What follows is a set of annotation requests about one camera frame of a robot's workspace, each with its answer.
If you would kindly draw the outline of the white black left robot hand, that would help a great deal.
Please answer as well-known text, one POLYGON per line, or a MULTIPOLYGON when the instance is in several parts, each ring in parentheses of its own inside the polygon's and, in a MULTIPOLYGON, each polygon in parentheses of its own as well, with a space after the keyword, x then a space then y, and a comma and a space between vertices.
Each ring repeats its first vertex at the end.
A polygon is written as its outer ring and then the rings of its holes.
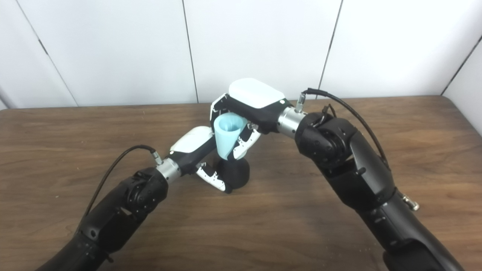
POLYGON ((174 165, 179 177, 196 174, 216 189, 230 194, 232 187, 222 180, 213 166, 203 161, 216 147, 212 129, 208 126, 198 126, 171 146, 166 159, 174 165))

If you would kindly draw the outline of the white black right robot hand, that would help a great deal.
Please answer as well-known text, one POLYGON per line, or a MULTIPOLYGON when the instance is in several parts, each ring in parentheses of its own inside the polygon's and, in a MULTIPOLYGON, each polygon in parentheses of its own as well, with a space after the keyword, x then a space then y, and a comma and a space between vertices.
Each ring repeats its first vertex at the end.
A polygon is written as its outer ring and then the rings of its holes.
POLYGON ((279 132, 279 118, 292 108, 282 92, 257 79, 234 81, 210 105, 219 157, 226 161, 243 158, 260 136, 279 132))

